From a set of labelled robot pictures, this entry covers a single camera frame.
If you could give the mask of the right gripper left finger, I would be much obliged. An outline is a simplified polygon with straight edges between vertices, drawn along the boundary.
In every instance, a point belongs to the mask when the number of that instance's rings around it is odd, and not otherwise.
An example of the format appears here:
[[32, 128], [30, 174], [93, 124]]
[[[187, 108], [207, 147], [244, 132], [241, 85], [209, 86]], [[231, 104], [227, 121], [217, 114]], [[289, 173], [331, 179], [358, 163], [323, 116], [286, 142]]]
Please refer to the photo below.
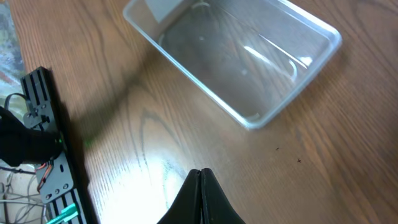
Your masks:
[[200, 224], [201, 207], [201, 171], [192, 169], [158, 224]]

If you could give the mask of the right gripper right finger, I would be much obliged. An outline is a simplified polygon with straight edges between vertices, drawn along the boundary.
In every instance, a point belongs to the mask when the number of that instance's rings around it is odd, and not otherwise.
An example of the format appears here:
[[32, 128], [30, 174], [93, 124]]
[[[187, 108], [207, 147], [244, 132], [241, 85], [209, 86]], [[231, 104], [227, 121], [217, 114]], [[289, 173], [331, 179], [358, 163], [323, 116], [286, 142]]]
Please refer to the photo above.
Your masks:
[[245, 224], [223, 192], [213, 171], [201, 170], [202, 220], [205, 224]]

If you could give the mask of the clear plastic container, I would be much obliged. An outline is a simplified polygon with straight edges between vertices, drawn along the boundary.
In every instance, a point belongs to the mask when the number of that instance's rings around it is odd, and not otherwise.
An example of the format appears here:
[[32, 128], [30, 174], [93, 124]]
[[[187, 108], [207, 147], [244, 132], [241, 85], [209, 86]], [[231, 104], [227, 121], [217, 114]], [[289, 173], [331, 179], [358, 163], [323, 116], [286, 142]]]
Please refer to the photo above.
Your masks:
[[247, 129], [264, 127], [342, 43], [285, 0], [130, 0], [125, 20]]

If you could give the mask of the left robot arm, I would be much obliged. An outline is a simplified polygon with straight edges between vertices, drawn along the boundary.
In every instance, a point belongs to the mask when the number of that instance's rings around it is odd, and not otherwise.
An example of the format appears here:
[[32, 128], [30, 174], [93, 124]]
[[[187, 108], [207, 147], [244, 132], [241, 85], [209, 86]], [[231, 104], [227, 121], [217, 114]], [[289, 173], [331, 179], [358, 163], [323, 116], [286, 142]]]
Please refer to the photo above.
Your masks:
[[9, 166], [43, 164], [63, 151], [54, 133], [26, 128], [10, 111], [1, 108], [1, 160]]

